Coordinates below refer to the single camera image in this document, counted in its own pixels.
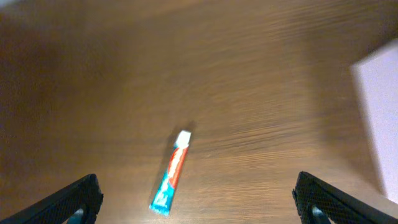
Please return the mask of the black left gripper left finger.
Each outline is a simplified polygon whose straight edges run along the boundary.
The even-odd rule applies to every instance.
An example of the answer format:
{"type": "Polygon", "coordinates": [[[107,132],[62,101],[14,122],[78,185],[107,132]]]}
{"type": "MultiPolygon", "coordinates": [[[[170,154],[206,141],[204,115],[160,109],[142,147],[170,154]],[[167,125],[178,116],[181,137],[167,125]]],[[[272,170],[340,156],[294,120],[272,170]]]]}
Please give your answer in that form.
{"type": "Polygon", "coordinates": [[[1,223],[93,224],[103,203],[97,176],[88,174],[1,223]]]}

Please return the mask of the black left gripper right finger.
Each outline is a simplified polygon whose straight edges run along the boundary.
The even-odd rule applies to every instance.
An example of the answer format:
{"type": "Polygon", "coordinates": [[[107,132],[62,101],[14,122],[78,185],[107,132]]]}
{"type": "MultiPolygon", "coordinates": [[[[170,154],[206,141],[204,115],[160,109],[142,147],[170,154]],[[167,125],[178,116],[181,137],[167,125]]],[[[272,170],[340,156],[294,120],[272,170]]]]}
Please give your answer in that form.
{"type": "Polygon", "coordinates": [[[302,223],[397,224],[396,218],[308,172],[299,172],[292,196],[302,223]]]}

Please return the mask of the Colgate toothpaste tube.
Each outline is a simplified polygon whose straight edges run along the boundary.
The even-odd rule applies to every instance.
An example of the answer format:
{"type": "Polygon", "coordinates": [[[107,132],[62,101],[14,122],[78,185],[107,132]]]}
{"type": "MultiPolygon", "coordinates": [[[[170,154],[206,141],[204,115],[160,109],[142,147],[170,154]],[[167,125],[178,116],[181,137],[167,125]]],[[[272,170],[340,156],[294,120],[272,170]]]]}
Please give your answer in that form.
{"type": "Polygon", "coordinates": [[[173,153],[159,188],[149,206],[155,213],[169,216],[181,170],[190,145],[192,133],[181,130],[173,144],[173,153]]]}

